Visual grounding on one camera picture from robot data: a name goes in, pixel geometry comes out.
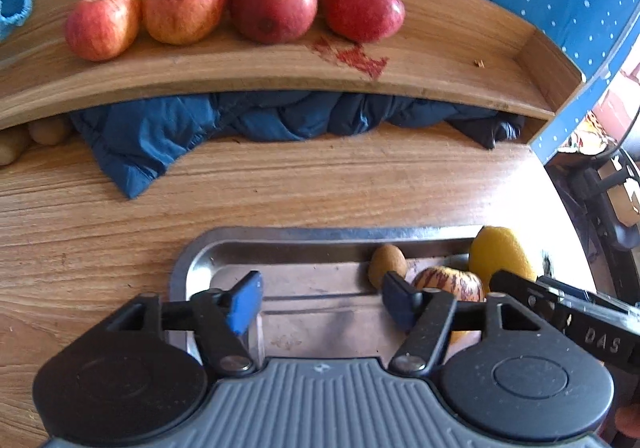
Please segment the striped pepino melon back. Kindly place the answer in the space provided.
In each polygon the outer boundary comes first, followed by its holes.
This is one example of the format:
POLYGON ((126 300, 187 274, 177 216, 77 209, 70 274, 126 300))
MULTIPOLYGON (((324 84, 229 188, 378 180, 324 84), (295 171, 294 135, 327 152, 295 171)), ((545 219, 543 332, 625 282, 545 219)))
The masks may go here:
POLYGON ((438 289, 454 296, 459 301, 484 301, 483 283, 472 272, 447 266, 433 266, 421 271, 413 280, 418 290, 438 289))

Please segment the small brown kiwi back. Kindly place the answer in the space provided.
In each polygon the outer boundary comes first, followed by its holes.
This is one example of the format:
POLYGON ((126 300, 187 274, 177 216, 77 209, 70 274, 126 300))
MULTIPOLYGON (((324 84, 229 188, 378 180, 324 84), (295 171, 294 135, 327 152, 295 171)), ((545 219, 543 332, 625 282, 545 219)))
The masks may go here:
POLYGON ((384 275, 390 271, 405 279, 408 271, 407 260, 399 247, 384 244, 378 247, 371 257, 368 267, 369 282, 376 290, 381 290, 384 275))

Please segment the large yellow lemon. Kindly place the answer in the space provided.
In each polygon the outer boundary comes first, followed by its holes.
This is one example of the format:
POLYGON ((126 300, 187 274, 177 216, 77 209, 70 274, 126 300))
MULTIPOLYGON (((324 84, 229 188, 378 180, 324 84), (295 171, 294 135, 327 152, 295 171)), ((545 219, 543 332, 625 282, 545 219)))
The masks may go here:
POLYGON ((484 226, 471 243, 469 271, 480 278, 488 293, 492 276, 500 270, 535 281, 542 274, 541 249, 523 232, 484 226))

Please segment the metal baking tray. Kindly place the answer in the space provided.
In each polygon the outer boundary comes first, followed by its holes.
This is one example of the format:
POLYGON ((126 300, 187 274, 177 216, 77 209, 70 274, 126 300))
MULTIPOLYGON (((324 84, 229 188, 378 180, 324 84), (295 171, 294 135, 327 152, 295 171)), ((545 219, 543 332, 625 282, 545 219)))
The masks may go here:
POLYGON ((268 357, 378 357, 390 361, 405 335, 367 271, 376 249, 397 246, 413 279, 435 265, 464 269, 479 226, 442 228, 258 228, 209 230, 190 242, 169 277, 168 297, 186 301, 262 274, 262 310, 242 341, 268 357))

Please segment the black office chair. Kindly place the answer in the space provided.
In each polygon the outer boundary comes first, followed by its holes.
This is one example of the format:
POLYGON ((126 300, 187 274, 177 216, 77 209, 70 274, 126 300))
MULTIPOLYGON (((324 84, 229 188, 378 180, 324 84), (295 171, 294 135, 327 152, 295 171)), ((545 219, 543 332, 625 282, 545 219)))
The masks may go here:
POLYGON ((588 115, 546 166, 599 292, 639 304, 639 153, 588 115))

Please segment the dark blue puffer jacket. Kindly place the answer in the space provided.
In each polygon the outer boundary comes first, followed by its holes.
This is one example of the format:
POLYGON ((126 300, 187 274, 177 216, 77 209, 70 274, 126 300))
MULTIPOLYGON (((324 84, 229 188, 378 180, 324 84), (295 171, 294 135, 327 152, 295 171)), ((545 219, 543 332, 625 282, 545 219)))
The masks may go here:
POLYGON ((305 141, 355 136, 383 123, 450 124, 487 150, 521 137, 524 116, 446 101, 319 90, 228 91, 157 96, 82 108, 70 120, 96 163, 134 199, 186 153, 209 139, 305 141))

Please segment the curved wooden desk shelf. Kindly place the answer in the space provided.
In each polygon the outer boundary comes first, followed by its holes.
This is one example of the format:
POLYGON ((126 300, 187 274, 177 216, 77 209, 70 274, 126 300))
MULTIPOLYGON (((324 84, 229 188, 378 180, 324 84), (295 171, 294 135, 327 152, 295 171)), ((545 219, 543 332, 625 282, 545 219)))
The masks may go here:
POLYGON ((488 0, 402 0, 394 36, 356 47, 317 20, 298 41, 265 46, 228 22, 188 47, 140 36, 119 58, 90 63, 63 25, 79 0, 34 0, 1 46, 1 124, 149 96, 231 90, 397 94, 521 114, 536 137, 585 77, 541 30, 488 0))

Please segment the brown potato left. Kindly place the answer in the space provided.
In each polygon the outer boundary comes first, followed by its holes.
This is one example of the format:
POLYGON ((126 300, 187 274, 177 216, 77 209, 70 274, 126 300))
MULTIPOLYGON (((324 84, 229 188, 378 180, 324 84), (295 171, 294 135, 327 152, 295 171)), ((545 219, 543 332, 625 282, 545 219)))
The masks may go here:
POLYGON ((0 165, 15 162, 32 143, 26 125, 14 126, 0 131, 0 165))

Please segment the red apple rightmost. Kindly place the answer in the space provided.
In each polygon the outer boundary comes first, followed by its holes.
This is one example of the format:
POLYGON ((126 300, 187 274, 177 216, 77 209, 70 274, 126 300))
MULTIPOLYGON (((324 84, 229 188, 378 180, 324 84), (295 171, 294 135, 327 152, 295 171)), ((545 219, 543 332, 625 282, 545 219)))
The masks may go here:
POLYGON ((401 0, 321 0, 321 7, 329 29, 357 44, 395 35, 406 16, 401 0))

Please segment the light red apple leftmost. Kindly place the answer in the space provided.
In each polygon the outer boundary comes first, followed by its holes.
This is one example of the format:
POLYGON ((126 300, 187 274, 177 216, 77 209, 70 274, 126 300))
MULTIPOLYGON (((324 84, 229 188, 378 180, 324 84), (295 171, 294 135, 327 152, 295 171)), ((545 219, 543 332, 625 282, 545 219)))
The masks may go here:
POLYGON ((64 36, 75 56, 103 62, 125 52, 141 24, 141 0, 80 0, 66 18, 64 36))

